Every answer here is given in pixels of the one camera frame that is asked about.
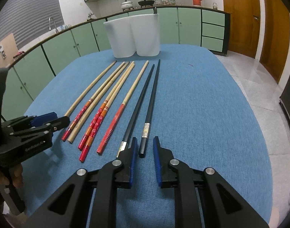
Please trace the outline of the left hand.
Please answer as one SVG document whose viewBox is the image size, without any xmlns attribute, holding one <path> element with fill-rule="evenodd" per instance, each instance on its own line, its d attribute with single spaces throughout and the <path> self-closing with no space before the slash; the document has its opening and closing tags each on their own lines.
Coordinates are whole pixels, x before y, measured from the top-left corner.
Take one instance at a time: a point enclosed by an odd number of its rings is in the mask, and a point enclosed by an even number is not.
<svg viewBox="0 0 290 228">
<path fill-rule="evenodd" d="M 13 186 L 21 188 L 23 186 L 23 167 L 21 164 L 12 167 L 10 170 L 10 176 L 12 179 Z M 9 185 L 9 179 L 0 171 L 0 185 Z"/>
</svg>

